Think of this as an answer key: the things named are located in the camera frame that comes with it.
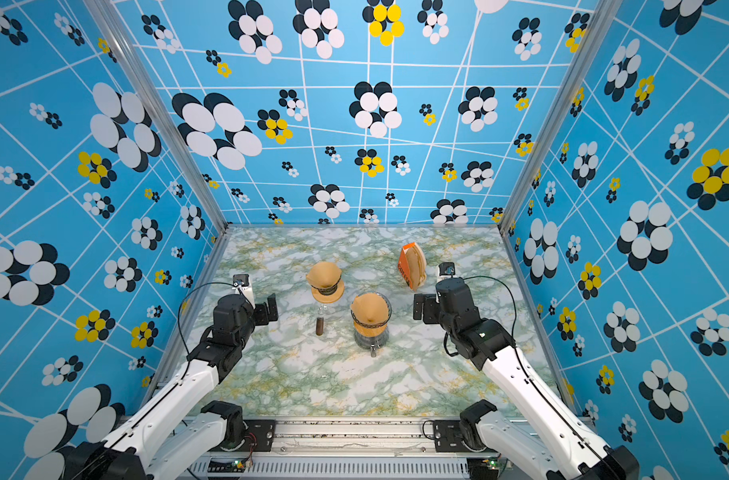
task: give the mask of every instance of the green and white marble surface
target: green and white marble surface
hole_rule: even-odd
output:
[[[397,261],[400,247],[413,241],[428,264],[421,293],[436,293],[435,267],[444,261],[454,262],[461,276],[494,276],[509,285],[519,312],[514,338],[537,372],[554,386],[532,312],[496,228],[235,228],[213,281],[230,282],[233,274],[249,274],[257,302],[276,293],[279,321],[255,329],[242,360],[195,411],[211,400],[223,400],[241,405],[245,416],[457,416],[487,398],[505,415],[521,416],[470,361],[446,355],[440,326],[412,319],[413,292],[399,274]],[[346,290],[329,306],[324,334],[317,336],[320,304],[305,276],[323,260],[340,266]],[[505,288],[487,279],[468,284],[482,316],[509,330],[513,304]],[[350,315],[353,298],[368,290],[383,293],[393,308],[389,342],[377,358],[354,342]],[[228,293],[227,286],[210,287],[188,337],[190,347],[212,323],[218,298]]]

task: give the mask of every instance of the stack of coffee filters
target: stack of coffee filters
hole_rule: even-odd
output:
[[[365,292],[351,303],[351,317],[354,319],[354,339],[357,345],[377,356],[377,350],[388,342],[388,320],[391,318],[391,304],[378,292]]]

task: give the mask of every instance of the marble tabletop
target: marble tabletop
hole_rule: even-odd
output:
[[[552,388],[555,381],[535,332],[515,274],[494,227],[273,227],[233,228],[213,281],[249,274],[257,302],[276,293],[279,321],[255,329],[242,360],[211,400],[234,402],[245,416],[457,416],[486,398],[506,416],[521,416],[497,385],[470,361],[450,358],[444,331],[412,318],[413,292],[397,270],[399,249],[417,242],[426,255],[428,280],[420,293],[436,293],[435,266],[452,261],[461,276],[487,275],[513,291],[519,319],[514,338]],[[330,305],[324,334],[315,334],[320,304],[306,273],[319,261],[343,270],[345,293]],[[509,293],[493,280],[468,282],[482,316],[513,322]],[[388,297],[393,313],[388,344],[372,358],[354,341],[350,304],[376,290]],[[188,337],[193,347],[227,286],[210,286]]]

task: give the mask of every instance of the white robotic arm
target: white robotic arm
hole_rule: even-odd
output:
[[[580,421],[527,362],[513,337],[479,309],[454,264],[439,265],[436,296],[416,294],[413,318],[440,324],[457,353],[471,360],[519,408],[541,441],[507,422],[482,400],[460,414],[465,443],[501,452],[529,476],[547,480],[636,480],[639,465],[624,446],[610,448]]]
[[[276,296],[255,304],[247,275],[234,275],[237,293],[223,296],[213,326],[172,379],[134,416],[101,442],[83,442],[66,459],[64,480],[169,480],[217,445],[244,442],[242,408],[210,402],[187,429],[170,433],[242,358],[255,326],[278,319]]]

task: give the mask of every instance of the floral wallpaper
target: floral wallpaper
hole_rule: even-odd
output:
[[[139,408],[217,236],[84,5],[0,1],[0,478]]]
[[[624,0],[505,234],[599,433],[728,479],[729,0]]]
[[[227,220],[494,224],[597,0],[112,4]]]

